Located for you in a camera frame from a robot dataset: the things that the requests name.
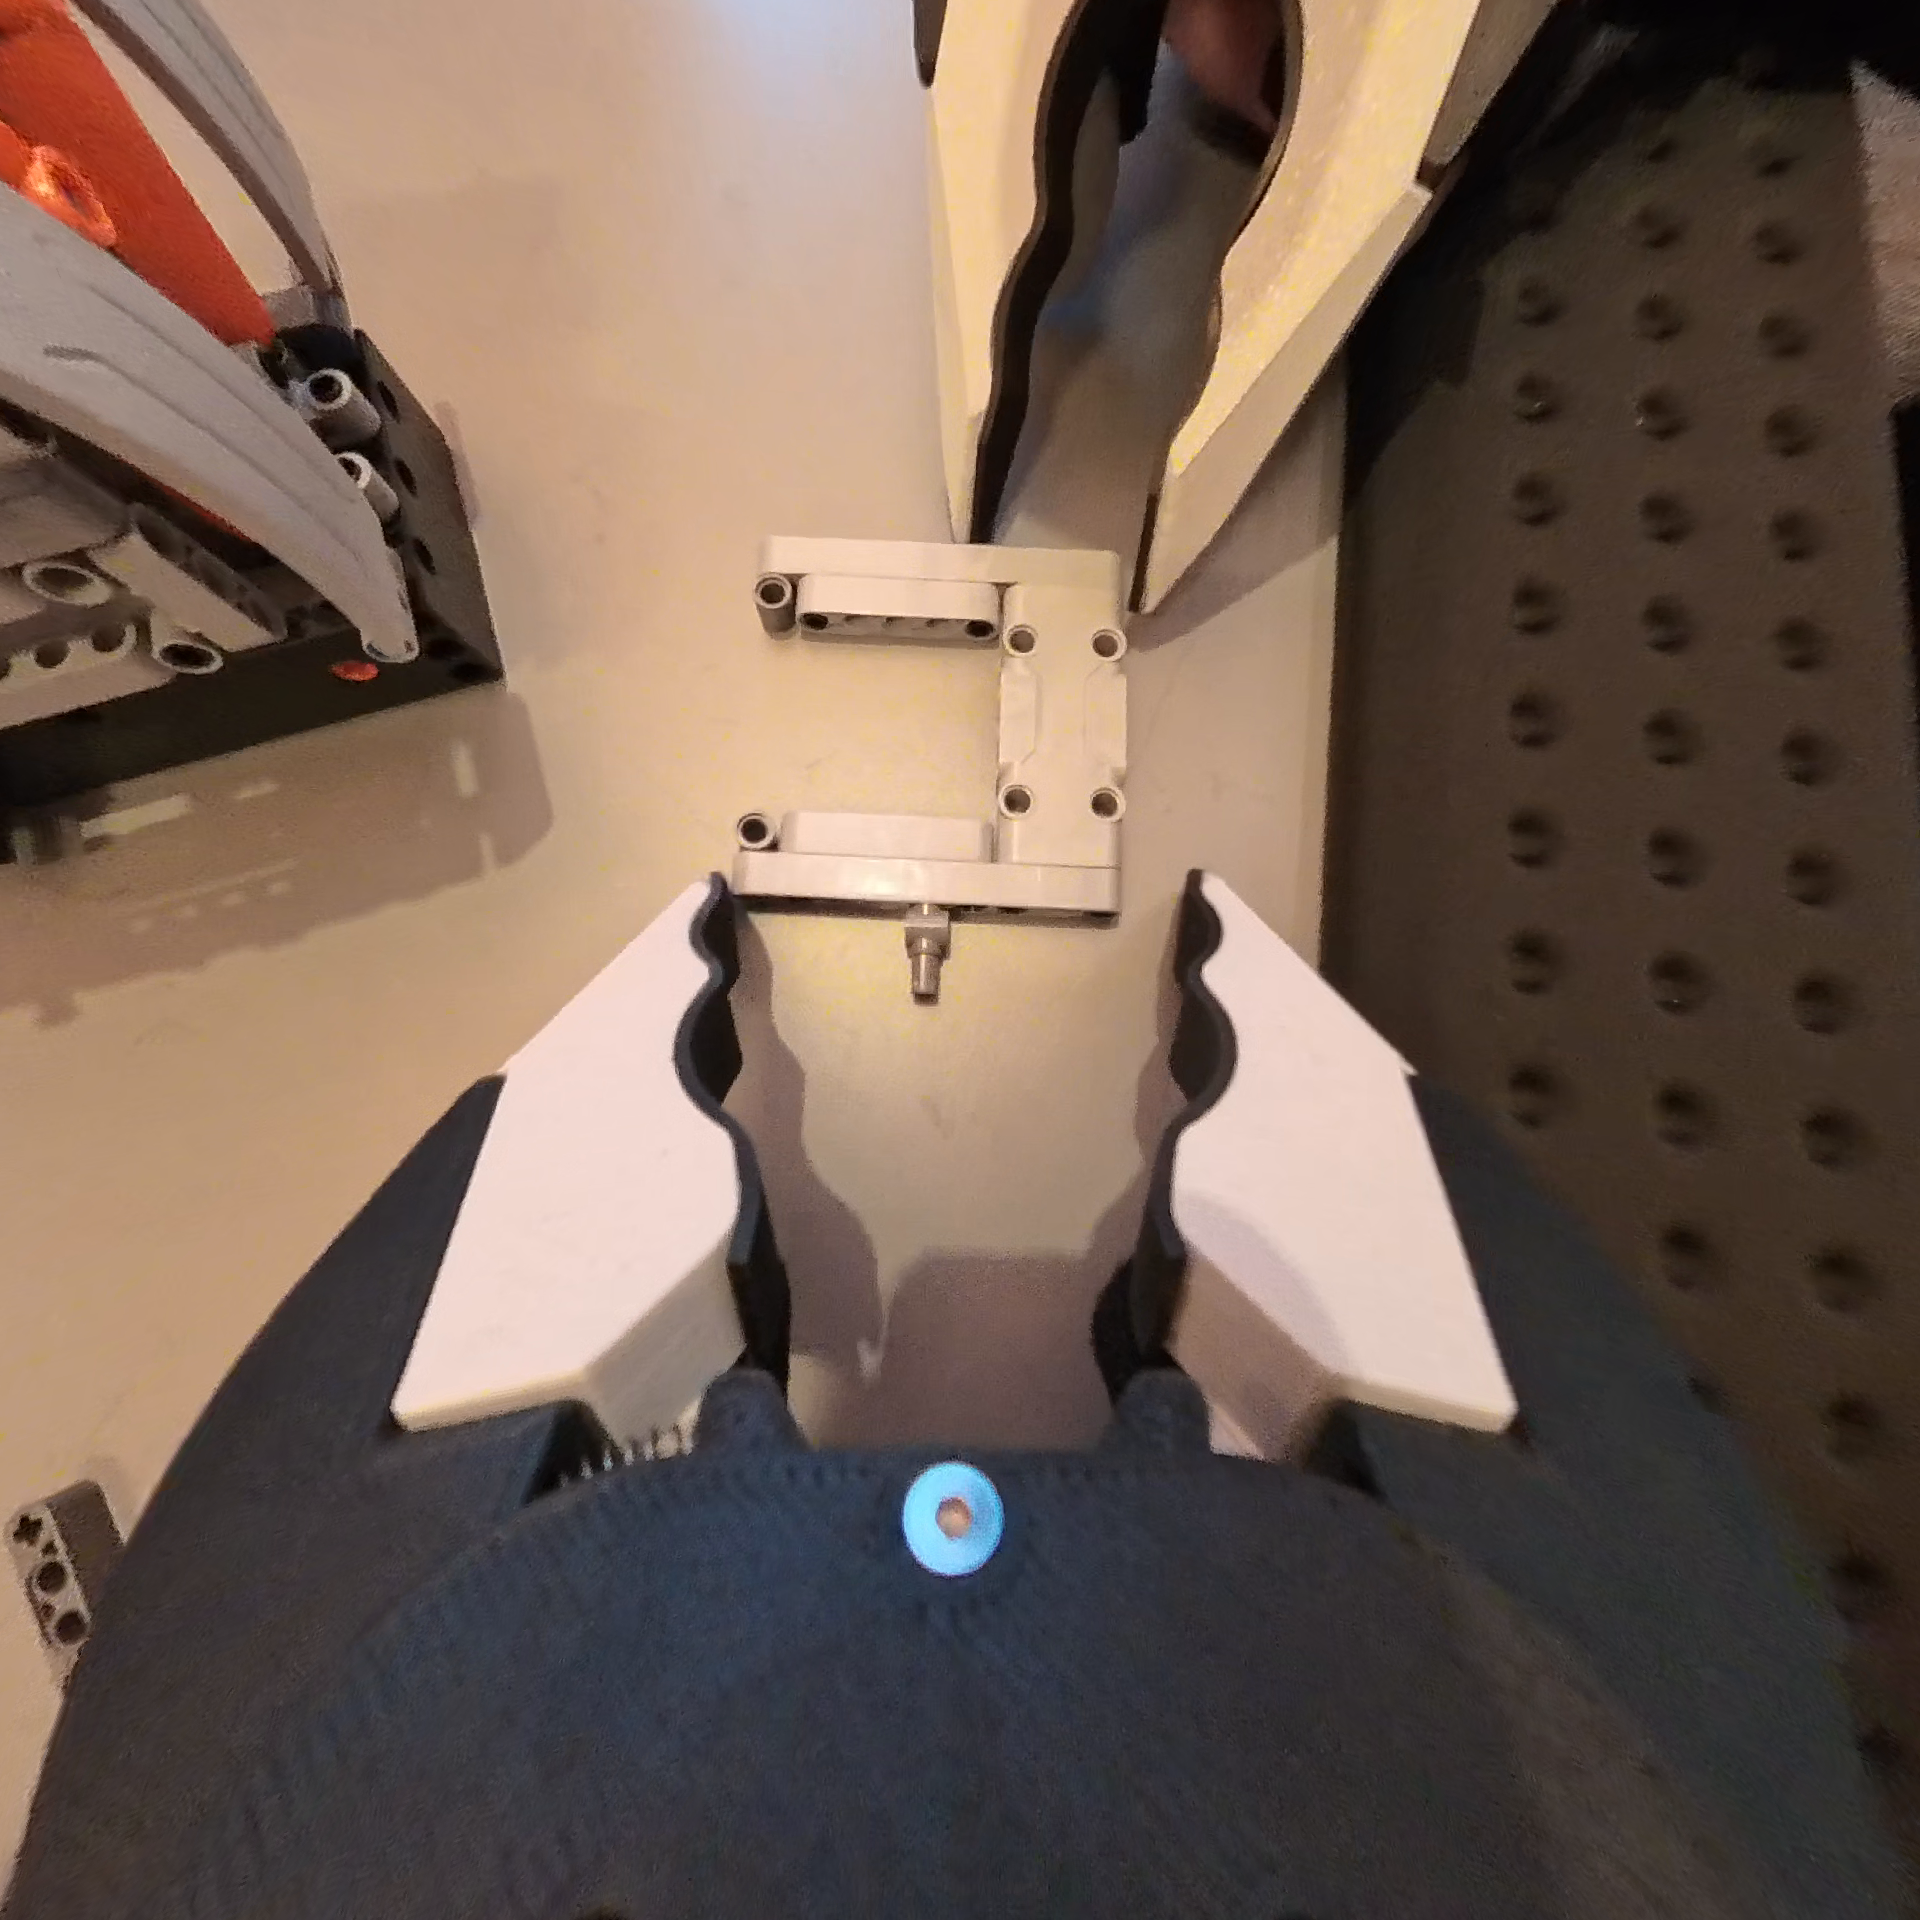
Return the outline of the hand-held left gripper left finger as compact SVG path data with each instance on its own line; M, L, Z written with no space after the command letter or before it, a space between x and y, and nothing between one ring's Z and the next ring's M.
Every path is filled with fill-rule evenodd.
M786 1388L783 1261L726 1106L736 975L736 901L695 881L509 1055L398 1425L671 1425L738 1365Z

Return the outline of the grey rectangular holed panel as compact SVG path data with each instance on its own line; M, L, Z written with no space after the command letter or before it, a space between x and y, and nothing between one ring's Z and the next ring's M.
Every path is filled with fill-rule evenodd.
M965 918L1112 923L1130 756L1120 601L999 587L992 811L743 813L732 892L754 906L894 915L907 990L940 999Z

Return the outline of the grey and black toy vehicle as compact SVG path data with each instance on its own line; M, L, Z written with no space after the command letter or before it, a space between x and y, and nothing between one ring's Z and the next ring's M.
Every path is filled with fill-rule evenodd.
M506 676L453 453L204 5L3 5L3 811Z

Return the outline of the dark grey bent beam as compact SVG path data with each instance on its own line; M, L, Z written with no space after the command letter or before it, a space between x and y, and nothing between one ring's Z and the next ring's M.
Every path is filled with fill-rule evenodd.
M36 1645L63 1691L99 1623L123 1532L96 1479L74 1479L5 1521L5 1550Z

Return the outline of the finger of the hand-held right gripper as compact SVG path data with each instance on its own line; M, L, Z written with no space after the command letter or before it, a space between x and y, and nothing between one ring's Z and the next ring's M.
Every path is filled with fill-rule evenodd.
M1287 95L1215 269L1211 350L1140 549L1159 607L1222 533L1434 201L1434 117L1477 2L1282 5Z
M1146 125L1156 6L922 2L934 369L950 531L992 538L1043 308Z

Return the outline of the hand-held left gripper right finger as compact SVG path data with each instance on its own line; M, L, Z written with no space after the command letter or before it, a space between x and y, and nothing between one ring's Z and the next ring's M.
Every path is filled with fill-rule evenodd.
M1135 1342L1215 1427L1336 1406L1508 1427L1518 1397L1412 1073L1234 889L1191 874L1167 1067L1183 1095L1135 1244Z

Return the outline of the person's right hand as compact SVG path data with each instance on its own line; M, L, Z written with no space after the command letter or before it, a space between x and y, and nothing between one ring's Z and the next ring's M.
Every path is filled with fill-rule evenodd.
M1211 106L1259 137L1279 130L1290 73L1282 2L1167 2L1164 41Z

